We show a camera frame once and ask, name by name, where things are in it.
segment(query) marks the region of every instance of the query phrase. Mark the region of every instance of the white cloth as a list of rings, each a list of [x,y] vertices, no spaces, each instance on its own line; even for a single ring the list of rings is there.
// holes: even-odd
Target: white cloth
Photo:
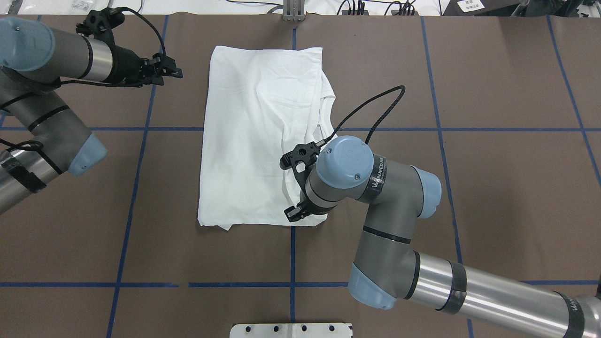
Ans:
[[[217,46],[209,74],[200,169],[201,226],[316,226],[326,215],[288,222],[284,209],[300,187],[279,159],[297,144],[334,129],[334,92],[322,72],[322,49],[304,51]]]

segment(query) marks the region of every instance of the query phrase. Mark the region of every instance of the white mounting plate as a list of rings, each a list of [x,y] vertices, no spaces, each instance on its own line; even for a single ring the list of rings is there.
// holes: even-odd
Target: white mounting plate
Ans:
[[[352,327],[345,323],[237,324],[230,338],[352,338]]]

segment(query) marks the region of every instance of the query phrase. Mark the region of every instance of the light blue cap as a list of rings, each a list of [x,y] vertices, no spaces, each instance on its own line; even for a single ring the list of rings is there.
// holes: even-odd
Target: light blue cap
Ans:
[[[424,206],[418,218],[428,218],[436,212],[436,207],[441,203],[442,186],[441,181],[433,173],[429,173],[417,167],[411,166],[421,181],[421,188],[424,191]]]
[[[370,146],[354,136],[340,136],[328,143],[317,157],[317,174],[337,189],[354,188],[370,178],[374,155]]]
[[[54,54],[54,33],[38,21],[0,19],[0,64],[18,72],[31,72],[45,65]]]
[[[85,173],[105,158],[107,153],[108,151],[104,145],[98,140],[96,135],[92,133],[81,149],[79,149],[73,162],[71,162],[69,173],[72,173],[75,176]]]
[[[377,309],[390,310],[397,301],[353,264],[350,270],[349,291],[354,299]]]

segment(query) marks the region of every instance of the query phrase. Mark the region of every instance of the white bracket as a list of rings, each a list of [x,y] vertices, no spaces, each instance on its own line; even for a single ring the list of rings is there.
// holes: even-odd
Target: white bracket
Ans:
[[[304,21],[305,0],[284,0],[284,21]]]
[[[352,338],[353,325],[345,323],[237,324],[230,338]]]

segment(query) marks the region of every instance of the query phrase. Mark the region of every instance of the robotic arm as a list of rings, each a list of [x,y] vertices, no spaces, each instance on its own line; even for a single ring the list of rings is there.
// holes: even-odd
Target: robotic arm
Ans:
[[[391,309],[403,298],[537,337],[601,337],[601,285],[596,297],[574,298],[413,251],[416,220],[441,200],[438,178],[375,155],[356,137],[320,146],[300,144],[282,157],[302,191],[285,214],[291,222],[323,215],[346,197],[369,204],[349,281],[355,299]]]
[[[0,19],[0,111],[15,116],[34,136],[16,145],[3,142],[10,147],[0,153],[0,214],[65,171],[81,175],[107,154],[56,88],[67,83],[142,87],[163,85],[163,76],[182,77],[164,46],[144,59],[115,45],[112,28],[124,22],[124,11],[133,12],[91,11],[76,28],[81,35],[16,17]],[[61,82],[61,76],[102,83]]]

